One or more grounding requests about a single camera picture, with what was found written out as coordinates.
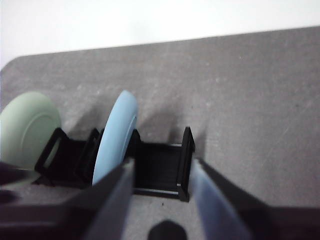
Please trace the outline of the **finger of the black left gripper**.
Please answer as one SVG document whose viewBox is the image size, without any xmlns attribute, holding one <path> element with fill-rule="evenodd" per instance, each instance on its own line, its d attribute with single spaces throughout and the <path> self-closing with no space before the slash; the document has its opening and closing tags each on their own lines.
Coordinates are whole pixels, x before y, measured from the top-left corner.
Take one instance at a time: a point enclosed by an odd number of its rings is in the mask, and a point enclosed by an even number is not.
<svg viewBox="0 0 320 240">
<path fill-rule="evenodd" d="M 17 168 L 14 165 L 0 162 L 0 183 L 12 184 L 21 181 L 32 182 L 38 178 L 38 174 L 31 170 Z"/>
</svg>

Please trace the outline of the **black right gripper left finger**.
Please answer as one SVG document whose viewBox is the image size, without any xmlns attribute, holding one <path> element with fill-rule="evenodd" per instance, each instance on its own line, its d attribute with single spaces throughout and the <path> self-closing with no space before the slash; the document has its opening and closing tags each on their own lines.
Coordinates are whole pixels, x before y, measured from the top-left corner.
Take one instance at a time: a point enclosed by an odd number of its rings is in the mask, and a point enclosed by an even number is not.
<svg viewBox="0 0 320 240">
<path fill-rule="evenodd" d="M 133 192 L 135 161 L 60 204 L 3 205 L 2 240 L 119 240 Z"/>
</svg>

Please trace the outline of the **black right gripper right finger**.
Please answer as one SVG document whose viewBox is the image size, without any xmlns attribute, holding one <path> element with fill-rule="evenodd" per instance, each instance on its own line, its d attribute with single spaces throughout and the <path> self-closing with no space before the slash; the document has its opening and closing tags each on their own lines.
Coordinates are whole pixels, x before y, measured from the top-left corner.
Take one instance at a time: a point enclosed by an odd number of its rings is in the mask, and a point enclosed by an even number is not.
<svg viewBox="0 0 320 240">
<path fill-rule="evenodd" d="M 318 240 L 320 210 L 271 206 L 202 159 L 191 169 L 192 195 L 207 240 Z"/>
</svg>

